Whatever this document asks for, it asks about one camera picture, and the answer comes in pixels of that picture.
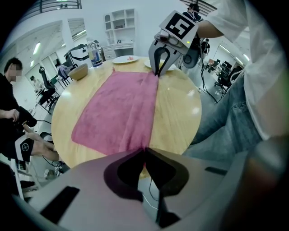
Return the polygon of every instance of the pink towel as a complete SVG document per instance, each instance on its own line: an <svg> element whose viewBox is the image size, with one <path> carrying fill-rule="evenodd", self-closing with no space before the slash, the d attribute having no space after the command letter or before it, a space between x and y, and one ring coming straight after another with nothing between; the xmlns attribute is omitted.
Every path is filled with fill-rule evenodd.
<svg viewBox="0 0 289 231"><path fill-rule="evenodd" d="M157 89L152 72L113 72L85 107L72 140L106 155L147 147Z"/></svg>

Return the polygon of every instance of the wooden bowl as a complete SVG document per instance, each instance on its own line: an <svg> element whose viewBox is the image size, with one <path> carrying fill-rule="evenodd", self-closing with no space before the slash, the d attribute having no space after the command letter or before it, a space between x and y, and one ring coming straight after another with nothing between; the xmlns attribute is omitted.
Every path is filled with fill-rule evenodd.
<svg viewBox="0 0 289 231"><path fill-rule="evenodd" d="M87 75L88 70L89 69L87 67L87 64L82 64L77 68L73 69L72 71L70 71L68 75L74 80L80 80Z"/></svg>

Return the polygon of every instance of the ceiling light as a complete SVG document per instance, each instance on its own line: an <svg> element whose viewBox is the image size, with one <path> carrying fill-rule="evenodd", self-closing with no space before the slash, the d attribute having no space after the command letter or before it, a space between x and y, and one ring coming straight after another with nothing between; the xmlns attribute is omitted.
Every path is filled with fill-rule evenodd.
<svg viewBox="0 0 289 231"><path fill-rule="evenodd" d="M235 57L235 58L236 58L236 60L239 61L240 64L244 65L244 63L242 63L241 60L239 60L237 57Z"/></svg>
<svg viewBox="0 0 289 231"><path fill-rule="evenodd" d="M78 35L80 35L80 34L82 34L82 33L84 33L84 32L86 32L86 30L84 30L84 31L82 31L82 32L79 32L76 36L78 36Z"/></svg>
<svg viewBox="0 0 289 231"><path fill-rule="evenodd" d="M245 55L245 54L243 54L244 56L245 56L245 58L248 60L248 61L250 61L250 59L249 59L249 57L247 56L247 55Z"/></svg>
<svg viewBox="0 0 289 231"><path fill-rule="evenodd" d="M228 53L230 53L225 47L223 47L222 45L219 45L221 48L225 49L225 51L227 51Z"/></svg>
<svg viewBox="0 0 289 231"><path fill-rule="evenodd" d="M33 54L37 53L39 47L40 47L40 42L36 44Z"/></svg>

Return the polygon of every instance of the railing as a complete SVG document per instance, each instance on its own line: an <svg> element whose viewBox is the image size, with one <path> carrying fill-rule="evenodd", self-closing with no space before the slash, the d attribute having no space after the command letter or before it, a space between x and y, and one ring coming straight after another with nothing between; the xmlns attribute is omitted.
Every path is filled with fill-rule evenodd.
<svg viewBox="0 0 289 231"><path fill-rule="evenodd" d="M214 6L210 5L209 3L206 3L204 1L196 1L196 0L180 0L181 2L183 2L184 4L186 4L187 6L189 6L189 4L191 3L198 3L198 6L200 8L200 12L199 14L202 14L204 16L208 16L209 13L215 11L217 8L215 8Z"/></svg>
<svg viewBox="0 0 289 231"><path fill-rule="evenodd" d="M23 15L19 23L44 12L62 9L82 9L81 0L37 0Z"/></svg>

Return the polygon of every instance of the bottle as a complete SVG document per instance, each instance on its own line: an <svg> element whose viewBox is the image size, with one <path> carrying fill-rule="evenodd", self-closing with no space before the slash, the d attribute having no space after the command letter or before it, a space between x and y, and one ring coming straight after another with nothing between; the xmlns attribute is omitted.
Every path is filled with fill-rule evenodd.
<svg viewBox="0 0 289 231"><path fill-rule="evenodd" d="M103 62L99 55L97 44L91 38L86 38L86 41L87 41L86 47L89 54L89 58L92 62L92 66L99 67L101 64L103 64Z"/></svg>

